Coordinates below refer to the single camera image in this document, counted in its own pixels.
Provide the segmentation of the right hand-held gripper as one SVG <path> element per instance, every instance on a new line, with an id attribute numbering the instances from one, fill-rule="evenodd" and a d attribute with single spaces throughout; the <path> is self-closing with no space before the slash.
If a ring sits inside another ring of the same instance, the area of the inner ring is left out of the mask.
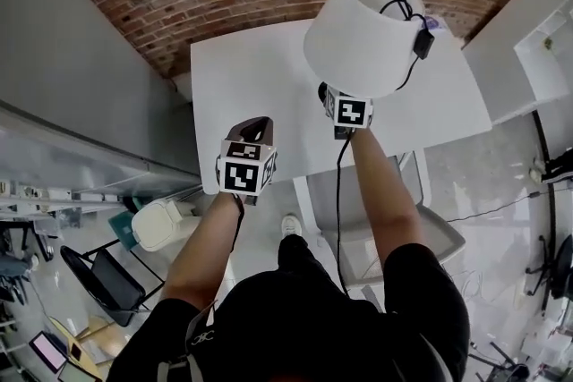
<path id="1" fill-rule="evenodd" d="M 347 95 L 326 82 L 318 87 L 318 96 L 326 116 L 333 123 L 335 139 L 346 139 L 356 130 L 370 126 L 373 115 L 371 99 Z"/>

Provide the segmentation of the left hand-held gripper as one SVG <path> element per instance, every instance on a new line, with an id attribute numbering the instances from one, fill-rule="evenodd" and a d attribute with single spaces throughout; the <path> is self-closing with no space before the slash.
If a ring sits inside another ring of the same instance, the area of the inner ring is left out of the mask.
<path id="1" fill-rule="evenodd" d="M 219 189 L 254 206 L 276 171 L 274 123 L 267 116 L 245 120 L 231 128 L 221 142 L 216 173 Z"/>

